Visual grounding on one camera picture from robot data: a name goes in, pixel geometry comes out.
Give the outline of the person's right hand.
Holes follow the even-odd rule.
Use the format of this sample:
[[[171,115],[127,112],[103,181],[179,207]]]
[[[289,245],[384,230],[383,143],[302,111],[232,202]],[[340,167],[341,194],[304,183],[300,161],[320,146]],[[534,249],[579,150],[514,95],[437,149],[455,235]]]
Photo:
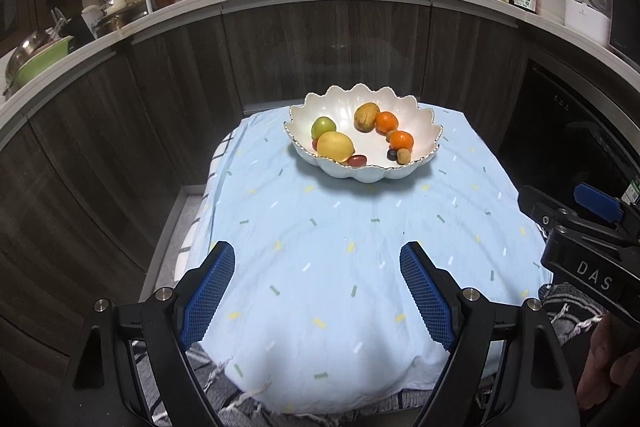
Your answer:
[[[613,360],[612,315],[605,313],[590,339],[587,361],[576,397],[579,407],[589,410],[605,401],[613,385],[626,387],[639,366],[639,349]]]

